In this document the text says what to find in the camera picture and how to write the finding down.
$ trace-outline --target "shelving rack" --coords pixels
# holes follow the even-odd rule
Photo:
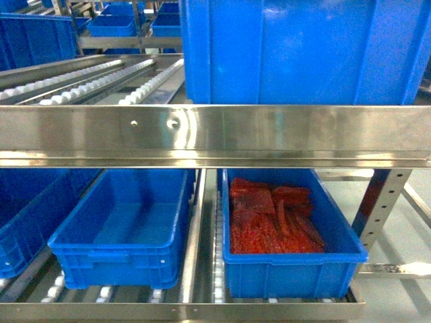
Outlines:
[[[220,285],[224,277],[222,214],[216,187],[208,180],[213,168],[357,168],[355,172],[319,174],[323,180],[370,181],[354,221],[354,229],[367,249],[371,249],[400,194],[431,225],[430,209],[406,184],[412,169],[431,168],[431,106],[193,105],[185,98],[182,69],[142,105],[106,104],[109,97],[127,95],[181,57],[96,55],[0,74],[0,89],[5,89],[115,59],[121,59],[123,67],[146,59],[156,63],[156,70],[146,69],[114,93],[108,90],[87,96],[87,102],[97,96],[98,105],[27,106],[23,102],[31,98],[9,99],[8,106],[0,106],[0,167],[199,169],[185,261],[174,289],[105,286],[68,290],[55,257],[45,248],[19,277],[0,281],[0,320],[358,318],[366,304],[354,282],[342,299],[229,297]],[[38,98],[56,92],[48,90],[49,94],[38,93]],[[358,275],[431,277],[431,273],[419,275],[415,269],[405,271],[398,264],[366,264]]]
[[[63,8],[61,0],[52,0],[54,5],[54,10],[57,15],[70,15],[72,20],[74,18],[74,9],[71,7],[71,2],[76,3],[75,6],[81,5],[83,10],[89,10],[92,8],[92,12],[96,11],[94,9],[95,3],[101,3],[100,0],[67,0],[66,8]],[[79,46],[79,52],[83,54],[83,49],[85,48],[139,48],[140,53],[145,53],[145,48],[182,48],[183,43],[179,37],[151,37],[149,32],[149,25],[144,24],[141,27],[139,23],[139,10],[137,8],[138,2],[158,2],[158,0],[114,0],[111,2],[131,2],[133,6],[133,13],[135,18],[135,28],[137,35],[133,37],[91,37],[88,33],[82,36],[77,36],[77,42]]]

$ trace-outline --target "white roller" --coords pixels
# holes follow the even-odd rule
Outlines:
[[[53,96],[51,98],[52,101],[55,101],[58,104],[63,104],[67,101],[67,99],[64,96]]]
[[[44,99],[44,100],[40,101],[39,104],[41,106],[52,106],[53,105],[53,101],[50,100],[50,99]]]

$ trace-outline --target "blue plastic crate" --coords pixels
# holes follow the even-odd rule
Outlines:
[[[181,37],[179,15],[158,15],[151,27],[154,37]]]
[[[0,14],[0,71],[75,58],[70,17]]]
[[[139,48],[110,48],[105,50],[105,55],[130,55],[139,54]]]
[[[128,15],[99,15],[88,24],[93,37],[136,36],[133,17]]]
[[[162,4],[160,9],[157,11],[158,15],[176,13],[179,14],[180,7],[177,2],[165,2]]]
[[[335,201],[312,170],[222,170],[223,257],[232,297],[344,297],[356,267],[368,258]],[[311,190],[311,220],[325,241],[324,254],[231,254],[229,185],[236,178]]]
[[[83,32],[86,31],[88,24],[90,23],[91,20],[92,20],[91,18],[86,18],[86,17],[76,17],[75,18],[75,23],[76,23],[78,34],[82,34]]]
[[[0,278],[19,275],[98,170],[0,169]]]
[[[145,6],[138,4],[137,6],[138,12],[139,12],[139,22],[141,25],[146,21],[144,9]],[[117,5],[108,5],[106,8],[102,11],[100,15],[127,15],[130,17],[134,17],[133,14],[133,6],[129,3],[120,3]]]
[[[413,104],[429,0],[180,0],[196,104]]]
[[[48,244],[68,288],[176,285],[194,170],[108,170]]]
[[[45,8],[52,8],[53,7],[53,2],[51,0],[42,0],[42,4]],[[66,0],[61,0],[61,5],[63,7],[66,6]]]
[[[0,12],[15,12],[28,6],[27,0],[0,0]]]

